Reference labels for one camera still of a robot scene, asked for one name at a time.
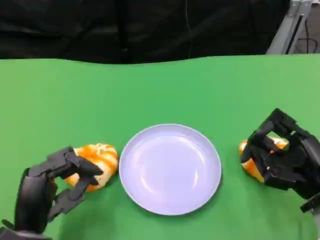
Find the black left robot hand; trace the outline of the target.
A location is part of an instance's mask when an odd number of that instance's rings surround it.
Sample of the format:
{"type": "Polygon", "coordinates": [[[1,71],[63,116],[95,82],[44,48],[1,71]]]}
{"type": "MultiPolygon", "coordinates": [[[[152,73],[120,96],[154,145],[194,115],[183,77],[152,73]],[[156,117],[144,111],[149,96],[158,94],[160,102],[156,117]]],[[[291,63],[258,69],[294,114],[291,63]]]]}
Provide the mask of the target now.
{"type": "Polygon", "coordinates": [[[41,234],[59,214],[67,214],[84,201],[89,185],[98,185],[96,176],[104,172],[96,164],[76,155],[68,146],[47,156],[46,161],[25,169],[15,205],[14,228],[41,234]],[[78,174],[72,189],[57,193],[56,178],[78,174]]]}

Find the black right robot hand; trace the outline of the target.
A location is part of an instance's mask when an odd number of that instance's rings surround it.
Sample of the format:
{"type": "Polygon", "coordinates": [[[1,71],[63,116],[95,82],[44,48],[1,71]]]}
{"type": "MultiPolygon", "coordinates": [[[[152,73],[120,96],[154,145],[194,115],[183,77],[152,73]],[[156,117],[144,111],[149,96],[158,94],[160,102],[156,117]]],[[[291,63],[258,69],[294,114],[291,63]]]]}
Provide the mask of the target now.
{"type": "Polygon", "coordinates": [[[310,199],[320,192],[320,142],[276,108],[239,147],[242,168],[260,183],[310,199]]]}

